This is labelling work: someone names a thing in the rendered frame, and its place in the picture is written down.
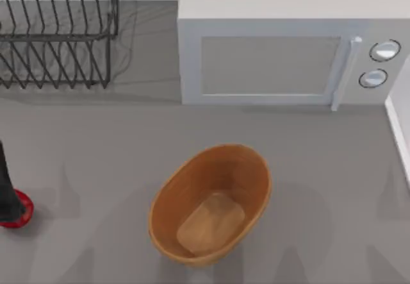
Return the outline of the pale microwave oven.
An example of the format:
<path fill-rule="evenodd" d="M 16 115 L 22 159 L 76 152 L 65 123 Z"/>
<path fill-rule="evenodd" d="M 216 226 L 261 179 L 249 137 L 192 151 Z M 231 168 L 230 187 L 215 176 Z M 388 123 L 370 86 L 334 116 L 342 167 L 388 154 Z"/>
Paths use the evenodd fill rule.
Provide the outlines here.
<path fill-rule="evenodd" d="M 343 19 L 362 22 L 363 43 L 341 105 L 379 105 L 389 96 L 406 62 L 410 62 L 410 0 L 178 0 L 179 20 L 189 19 Z M 373 61 L 378 42 L 396 40 L 401 50 L 387 62 Z M 364 72 L 383 69 L 387 81 L 363 88 Z"/>

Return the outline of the red round object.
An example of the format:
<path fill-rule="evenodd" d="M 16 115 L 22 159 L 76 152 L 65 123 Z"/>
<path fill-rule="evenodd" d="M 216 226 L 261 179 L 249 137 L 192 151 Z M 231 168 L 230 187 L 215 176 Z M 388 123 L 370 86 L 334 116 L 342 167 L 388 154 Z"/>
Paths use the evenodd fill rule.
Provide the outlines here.
<path fill-rule="evenodd" d="M 20 213 L 19 217 L 16 218 L 15 220 L 4 220 L 0 218 L 0 226 L 4 228 L 11 228 L 11 229 L 17 229 L 17 228 L 22 228 L 27 223 L 31 220 L 33 214 L 34 214 L 34 204 L 30 197 L 25 194 L 24 192 L 15 189 L 15 193 L 22 204 L 23 207 L 23 212 Z"/>

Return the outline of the large microwave knob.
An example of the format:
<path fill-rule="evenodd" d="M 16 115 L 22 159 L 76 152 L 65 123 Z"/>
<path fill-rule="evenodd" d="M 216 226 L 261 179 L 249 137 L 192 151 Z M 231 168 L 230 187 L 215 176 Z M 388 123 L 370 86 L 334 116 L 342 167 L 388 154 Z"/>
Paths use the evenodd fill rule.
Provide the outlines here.
<path fill-rule="evenodd" d="M 369 56 L 376 62 L 387 62 L 394 59 L 399 54 L 401 45 L 396 40 L 387 40 L 374 44 L 369 52 Z"/>

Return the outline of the brown wooden oval basket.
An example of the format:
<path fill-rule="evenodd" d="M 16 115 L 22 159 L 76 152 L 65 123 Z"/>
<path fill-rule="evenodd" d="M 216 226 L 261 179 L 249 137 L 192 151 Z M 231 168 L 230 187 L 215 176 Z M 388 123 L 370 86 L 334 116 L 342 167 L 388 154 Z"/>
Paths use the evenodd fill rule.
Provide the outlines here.
<path fill-rule="evenodd" d="M 211 265 L 230 253 L 263 215 L 272 193 L 267 161 L 241 144 L 205 149 L 187 160 L 152 200 L 152 244 L 173 261 Z"/>

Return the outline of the microwave oven door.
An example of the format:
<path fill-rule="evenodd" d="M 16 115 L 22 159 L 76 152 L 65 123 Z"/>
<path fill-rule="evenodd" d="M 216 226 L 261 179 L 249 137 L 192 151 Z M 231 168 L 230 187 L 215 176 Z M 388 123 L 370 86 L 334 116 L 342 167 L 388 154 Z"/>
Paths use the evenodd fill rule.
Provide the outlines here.
<path fill-rule="evenodd" d="M 182 101 L 331 105 L 363 28 L 343 19 L 179 20 Z"/>

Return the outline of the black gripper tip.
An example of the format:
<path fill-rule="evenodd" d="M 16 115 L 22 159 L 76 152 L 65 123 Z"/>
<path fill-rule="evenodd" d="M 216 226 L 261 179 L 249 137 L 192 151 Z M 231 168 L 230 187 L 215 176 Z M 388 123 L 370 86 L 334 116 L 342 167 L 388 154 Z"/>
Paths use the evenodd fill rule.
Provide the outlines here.
<path fill-rule="evenodd" d="M 24 206 L 11 182 L 3 143 L 0 140 L 0 222 L 15 222 L 24 212 Z"/>

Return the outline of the small microwave knob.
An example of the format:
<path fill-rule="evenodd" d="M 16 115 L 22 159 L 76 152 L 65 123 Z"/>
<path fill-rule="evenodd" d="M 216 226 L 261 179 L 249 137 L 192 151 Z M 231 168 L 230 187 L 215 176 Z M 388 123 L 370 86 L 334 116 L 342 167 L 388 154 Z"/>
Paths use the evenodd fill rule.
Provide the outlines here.
<path fill-rule="evenodd" d="M 359 84 L 363 88 L 377 88 L 383 85 L 388 79 L 388 73 L 383 69 L 375 69 L 364 72 L 359 77 Z"/>

